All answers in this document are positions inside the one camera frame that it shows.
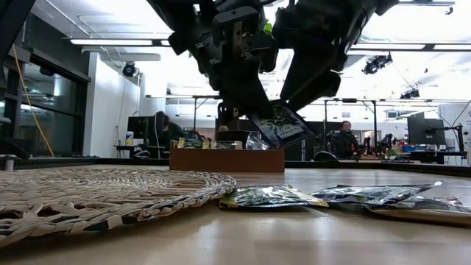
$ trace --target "table surface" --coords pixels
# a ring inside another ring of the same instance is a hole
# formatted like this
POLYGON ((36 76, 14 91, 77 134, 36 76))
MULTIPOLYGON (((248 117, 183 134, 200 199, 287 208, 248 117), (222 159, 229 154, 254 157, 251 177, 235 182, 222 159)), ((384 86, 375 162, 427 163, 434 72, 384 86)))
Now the table surface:
MULTIPOLYGON (((443 180, 443 186, 427 194, 453 195, 471 206, 471 182, 459 177, 359 169, 287 169, 285 174, 232 176, 240 186, 290 184, 306 192, 338 184, 443 180)), ((0 249, 0 264, 456 265, 470 264, 470 251, 471 229, 466 228, 372 219, 330 209, 221 211, 212 202, 104 233, 20 242, 0 249)))

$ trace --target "brown box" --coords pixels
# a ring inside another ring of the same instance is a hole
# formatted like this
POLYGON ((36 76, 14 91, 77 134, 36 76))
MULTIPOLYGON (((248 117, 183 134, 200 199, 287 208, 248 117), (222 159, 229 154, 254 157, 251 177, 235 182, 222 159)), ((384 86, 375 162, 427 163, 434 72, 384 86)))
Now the brown box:
POLYGON ((201 172, 283 173, 285 152, 280 150, 170 149, 170 169, 201 172))

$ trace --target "wicker mat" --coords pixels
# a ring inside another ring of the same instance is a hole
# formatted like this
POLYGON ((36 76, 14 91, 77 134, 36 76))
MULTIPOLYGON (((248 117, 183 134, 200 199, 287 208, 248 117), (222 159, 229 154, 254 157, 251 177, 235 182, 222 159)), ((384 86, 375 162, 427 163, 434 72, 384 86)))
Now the wicker mat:
POLYGON ((231 192, 216 173, 132 169, 0 172, 0 247, 28 237, 134 224, 231 192))

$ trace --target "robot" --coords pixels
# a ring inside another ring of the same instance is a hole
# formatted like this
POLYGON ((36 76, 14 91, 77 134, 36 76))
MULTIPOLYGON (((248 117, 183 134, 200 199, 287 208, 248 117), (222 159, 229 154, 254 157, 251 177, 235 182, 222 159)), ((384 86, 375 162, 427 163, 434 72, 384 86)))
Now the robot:
MULTIPOLYGON (((335 96, 338 72, 369 18, 399 0, 286 0, 272 30, 263 7, 280 0, 147 0, 174 33, 176 54, 189 51, 199 71, 223 99, 228 119, 246 113, 271 118, 273 109, 259 73, 275 68, 279 49, 294 57, 280 98, 297 111, 321 96, 335 96)), ((34 0, 0 4, 0 63, 3 63, 34 0)), ((0 99, 5 83, 0 71, 0 99)))

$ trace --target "yellow cable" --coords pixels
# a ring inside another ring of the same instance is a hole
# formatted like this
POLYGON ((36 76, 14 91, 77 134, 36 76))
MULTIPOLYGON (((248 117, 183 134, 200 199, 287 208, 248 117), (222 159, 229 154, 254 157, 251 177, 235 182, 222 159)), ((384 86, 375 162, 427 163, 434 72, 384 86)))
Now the yellow cable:
POLYGON ((26 86, 24 84, 23 74, 21 73, 20 63, 18 62, 18 56, 16 55, 15 45, 13 45, 13 54, 15 55, 16 68, 18 69, 18 73, 20 74, 21 85, 23 86, 23 90, 26 95, 26 100, 28 101, 29 108, 31 109, 32 117, 35 120, 36 127, 38 128, 39 133, 41 134, 41 137, 43 138, 44 142, 47 145, 47 149, 49 150, 49 153, 51 153, 51 156, 54 157, 54 152, 52 151, 52 148, 49 145, 49 142, 47 141, 46 136, 44 135, 44 132, 41 129, 41 126, 39 125, 38 120, 36 119, 35 111, 32 109, 31 101, 29 100, 28 90, 26 89, 26 86))

